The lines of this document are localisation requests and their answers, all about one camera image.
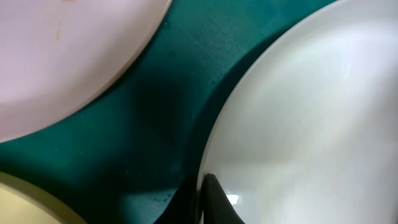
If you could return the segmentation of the yellow plate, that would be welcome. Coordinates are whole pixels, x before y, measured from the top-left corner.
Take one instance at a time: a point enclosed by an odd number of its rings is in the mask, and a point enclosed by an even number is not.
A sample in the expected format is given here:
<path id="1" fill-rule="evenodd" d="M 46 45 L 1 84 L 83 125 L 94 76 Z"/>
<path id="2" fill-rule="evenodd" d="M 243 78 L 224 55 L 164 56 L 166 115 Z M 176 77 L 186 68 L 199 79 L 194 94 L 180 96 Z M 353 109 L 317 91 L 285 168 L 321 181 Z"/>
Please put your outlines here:
<path id="1" fill-rule="evenodd" d="M 68 205 L 45 190 L 1 173 L 1 224 L 86 224 Z"/>

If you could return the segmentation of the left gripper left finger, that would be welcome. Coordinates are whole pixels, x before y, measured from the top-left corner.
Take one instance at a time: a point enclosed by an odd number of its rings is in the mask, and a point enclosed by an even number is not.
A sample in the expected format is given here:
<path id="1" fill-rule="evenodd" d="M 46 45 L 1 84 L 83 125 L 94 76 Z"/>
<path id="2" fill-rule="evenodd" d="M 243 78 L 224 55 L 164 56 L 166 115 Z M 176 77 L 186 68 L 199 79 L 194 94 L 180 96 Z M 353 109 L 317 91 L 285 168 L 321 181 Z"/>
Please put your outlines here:
<path id="1" fill-rule="evenodd" d="M 188 175 L 154 224 L 194 224 L 197 179 Z"/>

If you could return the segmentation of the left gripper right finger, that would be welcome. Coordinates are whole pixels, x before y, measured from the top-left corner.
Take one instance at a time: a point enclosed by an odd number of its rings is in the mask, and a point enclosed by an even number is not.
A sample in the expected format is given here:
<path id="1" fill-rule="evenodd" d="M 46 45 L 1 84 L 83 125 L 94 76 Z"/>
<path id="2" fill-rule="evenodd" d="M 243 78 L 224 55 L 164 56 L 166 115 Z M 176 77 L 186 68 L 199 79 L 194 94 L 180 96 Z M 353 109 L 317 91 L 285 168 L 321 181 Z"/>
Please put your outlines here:
<path id="1" fill-rule="evenodd" d="M 206 174 L 201 185 L 204 224 L 244 224 L 214 174 Z"/>

